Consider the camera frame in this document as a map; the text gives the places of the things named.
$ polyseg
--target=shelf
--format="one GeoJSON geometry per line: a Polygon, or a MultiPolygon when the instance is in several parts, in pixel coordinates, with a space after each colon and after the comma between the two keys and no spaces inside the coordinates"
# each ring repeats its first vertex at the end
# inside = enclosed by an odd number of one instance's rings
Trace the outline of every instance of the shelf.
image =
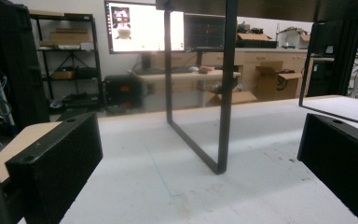
{"type": "Polygon", "coordinates": [[[93,21],[92,14],[71,14],[64,13],[63,16],[54,15],[31,15],[31,19],[34,20],[46,20],[46,21],[93,21]]]}
{"type": "Polygon", "coordinates": [[[82,52],[90,53],[93,55],[94,62],[95,62],[95,71],[93,73],[89,73],[90,75],[93,74],[92,77],[88,76],[82,76],[82,77],[73,77],[73,78],[63,78],[63,79],[54,79],[52,77],[43,77],[42,80],[44,82],[48,83],[48,91],[49,91],[49,98],[54,99],[54,93],[52,84],[54,82],[58,81],[69,81],[68,85],[75,85],[76,86],[76,92],[73,92],[75,94],[78,94],[81,91],[81,86],[77,86],[77,81],[84,80],[84,81],[97,81],[98,85],[98,97],[100,99],[103,99],[103,83],[101,80],[101,68],[100,68],[100,58],[98,54],[98,47],[97,47],[97,33],[96,33],[96,26],[95,21],[92,16],[92,14],[74,14],[74,13],[53,13],[51,14],[43,14],[43,12],[35,13],[30,15],[31,19],[36,21],[37,26],[37,32],[39,34],[39,41],[46,40],[46,38],[43,37],[42,34],[42,26],[41,21],[43,23],[49,22],[49,21],[78,21],[78,22],[84,22],[85,25],[91,29],[92,34],[92,42],[93,49],[86,50],[86,49],[54,49],[54,48],[41,48],[37,49],[37,52],[40,52],[40,57],[43,59],[44,65],[45,65],[45,73],[44,74],[51,74],[52,71],[57,70],[58,68],[62,68],[65,64],[71,64],[72,67],[89,67],[87,64],[85,64],[82,59],[78,58],[77,56],[80,56],[80,54],[83,54],[82,52]],[[65,53],[67,54],[67,57],[62,61],[62,63],[57,67],[52,68],[51,65],[49,65],[49,61],[51,58],[51,53],[65,53]]]}
{"type": "Polygon", "coordinates": [[[39,52],[96,52],[96,50],[84,50],[84,49],[37,49],[39,52]]]}

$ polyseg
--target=cardboard box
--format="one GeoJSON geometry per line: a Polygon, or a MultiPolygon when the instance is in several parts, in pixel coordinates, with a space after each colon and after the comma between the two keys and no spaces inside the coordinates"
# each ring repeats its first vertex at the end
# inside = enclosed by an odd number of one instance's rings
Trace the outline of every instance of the cardboard box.
{"type": "Polygon", "coordinates": [[[258,101],[273,101],[296,98],[301,73],[279,73],[283,62],[265,62],[257,66],[260,78],[257,85],[258,101]]]}
{"type": "Polygon", "coordinates": [[[54,79],[73,79],[75,74],[75,71],[54,71],[52,76],[54,79]]]}
{"type": "MultiPolygon", "coordinates": [[[[207,92],[207,104],[209,106],[212,105],[221,105],[222,103],[222,94],[213,94],[211,92],[207,92]]],[[[235,91],[232,92],[231,95],[231,104],[239,105],[246,103],[256,102],[257,98],[249,91],[235,91]]]]}
{"type": "Polygon", "coordinates": [[[88,33],[51,33],[50,40],[74,40],[80,44],[90,42],[90,36],[88,33]]]}
{"type": "Polygon", "coordinates": [[[30,15],[36,16],[63,16],[62,12],[29,9],[30,15]]]}
{"type": "Polygon", "coordinates": [[[283,31],[278,34],[279,46],[287,44],[296,46],[296,49],[307,49],[310,35],[304,35],[302,29],[283,31]]]}
{"type": "Polygon", "coordinates": [[[267,35],[237,34],[237,48],[276,49],[277,42],[271,41],[267,35]]]}

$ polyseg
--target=rack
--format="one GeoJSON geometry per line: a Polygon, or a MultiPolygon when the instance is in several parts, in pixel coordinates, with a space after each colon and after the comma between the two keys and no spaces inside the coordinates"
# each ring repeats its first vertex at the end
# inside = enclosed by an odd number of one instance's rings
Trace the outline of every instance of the rack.
{"type": "Polygon", "coordinates": [[[100,58],[98,53],[97,46],[97,34],[96,34],[96,25],[95,20],[92,14],[72,14],[72,13],[64,13],[62,16],[56,15],[38,15],[31,14],[31,19],[36,21],[37,32],[39,35],[39,40],[43,41],[45,37],[42,35],[41,21],[78,21],[89,23],[92,34],[92,45],[93,50],[84,50],[84,49],[38,49],[37,51],[41,52],[42,60],[45,66],[46,77],[43,78],[44,81],[48,83],[48,92],[49,97],[54,99],[54,93],[52,89],[52,82],[54,81],[74,81],[76,85],[76,94],[79,94],[79,89],[77,86],[77,81],[79,79],[88,79],[88,80],[96,80],[98,86],[98,104],[101,105],[103,103],[103,83],[101,78],[101,67],[100,67],[100,58]],[[52,77],[52,69],[48,65],[48,54],[52,53],[64,53],[67,54],[67,57],[63,60],[63,62],[55,69],[60,69],[64,66],[65,63],[70,63],[73,67],[76,67],[76,64],[81,64],[84,67],[88,67],[82,60],[80,60],[76,55],[80,53],[91,53],[94,57],[95,61],[95,76],[91,77],[75,77],[75,78],[60,78],[54,79],[52,77]]]}
{"type": "MultiPolygon", "coordinates": [[[[336,87],[337,93],[342,94],[343,87],[350,80],[351,70],[347,66],[347,61],[354,58],[356,38],[358,37],[358,0],[156,0],[156,9],[165,11],[165,67],[166,69],[166,108],[167,121],[174,130],[187,142],[197,155],[216,173],[222,174],[227,169],[228,140],[231,116],[231,83],[233,76],[235,36],[237,16],[263,18],[285,21],[345,21],[345,32],[341,44],[346,46],[338,53],[335,58],[337,74],[336,87]],[[176,124],[172,117],[172,74],[171,70],[171,34],[170,34],[170,12],[183,11],[185,13],[225,15],[225,47],[223,60],[223,79],[222,79],[222,104],[220,113],[220,133],[218,159],[214,161],[197,143],[187,135],[184,130],[176,124]]],[[[302,91],[299,105],[303,106],[302,99],[306,87],[307,71],[310,64],[310,53],[307,55],[305,74],[303,77],[302,91]]]]}

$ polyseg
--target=black case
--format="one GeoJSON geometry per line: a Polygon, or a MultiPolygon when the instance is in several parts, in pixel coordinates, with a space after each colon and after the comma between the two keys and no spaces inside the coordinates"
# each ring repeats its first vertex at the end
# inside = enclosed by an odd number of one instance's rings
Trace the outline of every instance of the black case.
{"type": "Polygon", "coordinates": [[[106,105],[124,105],[127,108],[142,106],[142,85],[137,77],[107,76],[103,85],[106,105]]]}

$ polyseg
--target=desk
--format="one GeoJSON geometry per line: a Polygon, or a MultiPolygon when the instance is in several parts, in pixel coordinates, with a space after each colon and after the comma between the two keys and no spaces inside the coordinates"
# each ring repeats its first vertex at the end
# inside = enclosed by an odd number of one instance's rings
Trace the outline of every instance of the desk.
{"type": "MultiPolygon", "coordinates": [[[[353,98],[305,101],[336,111],[338,105],[352,105],[341,112],[358,118],[353,98]]],[[[195,155],[167,124],[164,112],[99,119],[103,160],[62,223],[358,223],[296,159],[309,112],[298,100],[232,106],[229,163],[223,175],[195,155]]],[[[216,156],[217,107],[173,114],[216,156]]],[[[24,148],[55,125],[24,129],[0,156],[24,148]]]]}
{"type": "MultiPolygon", "coordinates": [[[[155,108],[156,106],[147,106],[145,102],[145,97],[148,95],[147,91],[147,84],[154,84],[154,85],[164,85],[165,86],[165,75],[158,74],[158,75],[143,75],[139,76],[136,75],[141,81],[142,81],[142,92],[143,92],[143,101],[144,101],[144,108],[145,111],[150,111],[148,109],[149,107],[155,108]]],[[[214,70],[209,72],[208,74],[198,74],[198,73],[183,73],[183,74],[172,74],[172,82],[174,81],[198,81],[199,85],[196,89],[198,94],[198,101],[197,106],[199,107],[205,107],[206,105],[206,81],[207,80],[217,80],[221,79],[223,76],[222,70],[214,70]]],[[[240,77],[241,73],[235,72],[234,77],[240,77]]],[[[191,92],[180,92],[176,93],[180,94],[180,97],[177,97],[178,102],[179,100],[189,100],[189,98],[192,98],[191,92]]],[[[161,102],[163,105],[165,105],[165,100],[156,100],[154,101],[161,102]]],[[[181,105],[186,105],[187,102],[179,103],[181,105]]]]}

